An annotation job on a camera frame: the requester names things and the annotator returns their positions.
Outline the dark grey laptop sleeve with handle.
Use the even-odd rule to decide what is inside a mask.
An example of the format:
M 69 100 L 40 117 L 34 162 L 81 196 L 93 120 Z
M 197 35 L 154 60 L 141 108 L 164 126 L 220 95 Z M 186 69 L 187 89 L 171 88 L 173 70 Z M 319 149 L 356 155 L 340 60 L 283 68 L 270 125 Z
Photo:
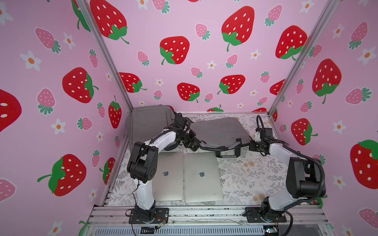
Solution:
M 252 140 L 237 118 L 192 123 L 190 129 L 194 135 L 187 147 L 192 151 L 213 151 L 217 158 L 239 157 L 241 148 L 248 147 Z

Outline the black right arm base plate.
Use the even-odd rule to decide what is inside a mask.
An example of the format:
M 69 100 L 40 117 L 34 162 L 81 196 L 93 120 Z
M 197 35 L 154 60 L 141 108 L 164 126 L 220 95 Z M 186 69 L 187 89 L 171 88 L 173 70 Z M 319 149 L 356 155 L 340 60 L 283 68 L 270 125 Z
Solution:
M 285 223 L 287 219 L 283 211 L 275 211 L 269 208 L 246 207 L 242 213 L 249 223 Z

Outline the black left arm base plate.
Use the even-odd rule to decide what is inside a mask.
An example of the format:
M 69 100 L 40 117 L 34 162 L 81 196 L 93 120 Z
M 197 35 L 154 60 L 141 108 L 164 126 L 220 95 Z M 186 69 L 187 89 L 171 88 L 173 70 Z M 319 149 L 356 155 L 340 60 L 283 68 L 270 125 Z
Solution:
M 169 208 L 158 207 L 151 210 L 133 208 L 129 217 L 130 224 L 160 224 L 169 219 Z

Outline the silver laptop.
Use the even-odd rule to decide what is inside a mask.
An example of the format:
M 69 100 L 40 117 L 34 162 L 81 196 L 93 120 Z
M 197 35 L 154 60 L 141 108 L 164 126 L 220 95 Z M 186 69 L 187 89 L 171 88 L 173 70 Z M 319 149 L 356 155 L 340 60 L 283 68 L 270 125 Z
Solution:
M 156 201 L 180 201 L 184 194 L 184 154 L 161 152 L 157 160 L 157 172 L 152 179 Z
M 185 202 L 222 201 L 222 186 L 217 158 L 212 152 L 186 153 Z

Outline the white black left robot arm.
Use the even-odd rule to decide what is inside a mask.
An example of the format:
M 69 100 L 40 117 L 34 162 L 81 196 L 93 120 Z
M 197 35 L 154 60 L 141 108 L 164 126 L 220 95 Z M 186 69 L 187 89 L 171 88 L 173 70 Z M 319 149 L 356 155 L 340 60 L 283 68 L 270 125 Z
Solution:
M 152 179 L 157 172 L 158 154 L 168 146 L 179 142 L 191 142 L 195 133 L 191 131 L 191 121 L 178 113 L 173 123 L 153 138 L 136 142 L 132 148 L 127 171 L 136 184 L 134 217 L 151 222 L 155 218 L 156 201 L 153 197 Z

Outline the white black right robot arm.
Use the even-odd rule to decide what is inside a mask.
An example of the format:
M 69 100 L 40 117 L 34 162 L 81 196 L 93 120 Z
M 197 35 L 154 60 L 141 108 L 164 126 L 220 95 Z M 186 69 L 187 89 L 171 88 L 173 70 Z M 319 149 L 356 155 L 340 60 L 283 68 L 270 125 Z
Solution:
M 273 156 L 287 165 L 285 188 L 266 197 L 259 210 L 246 210 L 243 214 L 253 220 L 274 221 L 288 210 L 302 203 L 310 203 L 326 194 L 325 171 L 319 159 L 295 151 L 284 141 L 269 135 L 261 116 L 257 116 L 255 139 L 250 142 L 250 151 L 262 156 Z

